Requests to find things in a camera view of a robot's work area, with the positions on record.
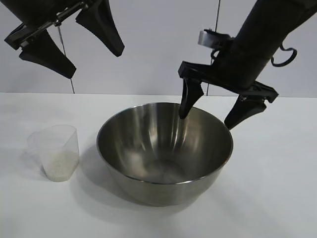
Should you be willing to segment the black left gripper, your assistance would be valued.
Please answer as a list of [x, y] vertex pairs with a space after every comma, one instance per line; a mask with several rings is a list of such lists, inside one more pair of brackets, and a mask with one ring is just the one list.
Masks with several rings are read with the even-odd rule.
[[94, 0], [91, 4], [87, 0], [5, 0], [4, 6], [22, 22], [4, 41], [17, 50], [38, 35], [22, 48], [20, 59], [66, 78], [72, 78], [76, 67], [45, 30], [51, 25], [60, 25], [76, 11], [84, 8], [76, 22], [94, 34], [116, 57], [121, 56], [125, 48], [107, 0]]

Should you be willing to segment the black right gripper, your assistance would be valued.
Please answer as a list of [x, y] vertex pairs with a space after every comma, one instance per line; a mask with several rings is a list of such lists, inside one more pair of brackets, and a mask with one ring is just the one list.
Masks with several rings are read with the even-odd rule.
[[272, 103], [278, 96], [274, 88], [256, 79], [267, 60], [248, 54], [230, 42], [217, 50], [218, 55], [210, 65], [183, 61], [178, 74], [183, 78], [179, 118], [185, 119], [194, 104], [204, 95], [201, 83], [224, 88], [240, 96], [226, 116], [224, 124], [233, 129], [242, 121], [266, 109], [264, 100]]

